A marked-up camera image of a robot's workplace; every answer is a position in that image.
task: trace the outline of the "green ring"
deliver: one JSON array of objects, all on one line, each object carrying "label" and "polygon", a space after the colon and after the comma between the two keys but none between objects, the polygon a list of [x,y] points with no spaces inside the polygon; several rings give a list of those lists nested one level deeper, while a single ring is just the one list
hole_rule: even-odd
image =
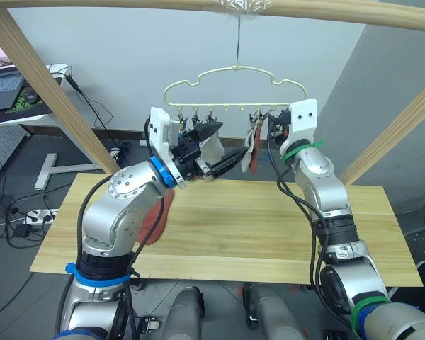
[{"label": "green ring", "polygon": [[362,308],[372,305],[376,302],[391,302],[388,300],[385,296],[372,296],[367,297],[366,299],[363,299],[359,301],[359,303],[354,307],[353,312],[351,313],[351,329],[353,330],[354,334],[360,339],[360,336],[357,334],[357,316]]},{"label": "green ring", "polygon": [[285,156],[283,156],[283,161],[286,161],[288,158],[294,156],[295,154],[297,154],[299,151],[303,150],[303,149],[307,149],[308,147],[321,147],[324,144],[323,140],[320,140],[319,142],[313,143],[313,144],[305,144],[305,145],[301,145],[300,147],[297,147],[293,150],[291,150],[290,152],[288,152]]}]

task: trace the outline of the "laptop keyboard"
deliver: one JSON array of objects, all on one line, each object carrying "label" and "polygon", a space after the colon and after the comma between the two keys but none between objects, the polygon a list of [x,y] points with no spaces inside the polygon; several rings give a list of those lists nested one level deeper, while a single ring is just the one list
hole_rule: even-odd
[{"label": "laptop keyboard", "polygon": [[16,90],[21,85],[21,79],[20,74],[0,77],[0,92]]}]

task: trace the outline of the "power strip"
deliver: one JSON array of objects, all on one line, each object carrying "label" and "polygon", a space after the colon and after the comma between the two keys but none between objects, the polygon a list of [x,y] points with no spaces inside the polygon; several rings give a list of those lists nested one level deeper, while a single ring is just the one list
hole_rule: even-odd
[{"label": "power strip", "polygon": [[[31,220],[31,218],[26,218],[25,223],[27,223],[28,225],[41,225],[44,222],[44,217],[46,216],[50,216],[50,212],[52,212],[52,215],[57,216],[59,209],[50,209],[50,211],[48,209],[33,209],[30,210],[27,215],[31,216],[31,217],[36,217],[38,219],[38,221],[33,222]],[[51,219],[50,221],[47,221],[45,224],[49,225],[53,222],[53,219]]]}]

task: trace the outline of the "white hanger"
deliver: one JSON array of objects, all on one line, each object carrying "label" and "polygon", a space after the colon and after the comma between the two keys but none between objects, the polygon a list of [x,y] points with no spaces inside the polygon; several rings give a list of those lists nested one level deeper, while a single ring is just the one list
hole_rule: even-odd
[{"label": "white hanger", "polygon": [[275,110],[277,106],[288,106],[290,105],[290,103],[172,103],[169,102],[167,100],[167,92],[169,91],[169,89],[174,88],[175,86],[181,85],[181,84],[188,84],[191,87],[194,86],[198,86],[201,83],[201,79],[208,75],[208,74],[212,74],[212,73],[216,73],[216,72],[224,72],[224,71],[239,71],[239,70],[243,70],[243,69],[247,69],[249,71],[255,71],[255,72],[261,72],[264,74],[267,74],[270,76],[270,82],[273,85],[277,85],[280,86],[284,83],[289,83],[289,84],[294,84],[296,86],[299,86],[302,91],[304,92],[304,99],[307,98],[307,89],[299,82],[291,80],[291,79],[283,79],[281,81],[275,81],[274,80],[274,74],[272,74],[271,72],[265,70],[265,69],[259,69],[256,67],[250,67],[250,66],[241,66],[238,65],[237,63],[234,66],[231,67],[223,67],[220,69],[211,69],[209,71],[203,72],[201,74],[198,75],[197,81],[194,83],[191,83],[189,80],[184,79],[184,80],[180,80],[177,81],[175,83],[172,83],[170,85],[168,85],[163,92],[163,97],[164,97],[164,101],[165,104],[169,105],[169,106],[175,106],[178,108],[179,112],[181,113],[181,111],[183,110],[183,107],[187,106],[187,107],[191,107],[194,109],[194,111],[196,112],[197,109],[199,107],[208,107],[210,112],[213,111],[213,108],[217,108],[217,107],[223,107],[226,111],[229,110],[230,107],[240,107],[241,110],[243,111],[247,106],[254,106],[256,109],[260,109],[263,106],[270,106],[271,109]]}]

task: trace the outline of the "wooden table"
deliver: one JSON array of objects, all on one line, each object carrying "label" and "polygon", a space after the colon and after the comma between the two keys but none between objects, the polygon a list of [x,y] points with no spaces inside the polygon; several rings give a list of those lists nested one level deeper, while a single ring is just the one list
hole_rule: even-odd
[{"label": "wooden table", "polygon": [[[75,261],[79,207],[104,176],[77,175],[31,271],[64,273]],[[135,264],[142,277],[308,283],[310,226],[274,182],[196,181],[175,190],[161,239],[146,246]],[[422,286],[384,189],[349,186],[348,194],[385,285]]]}]

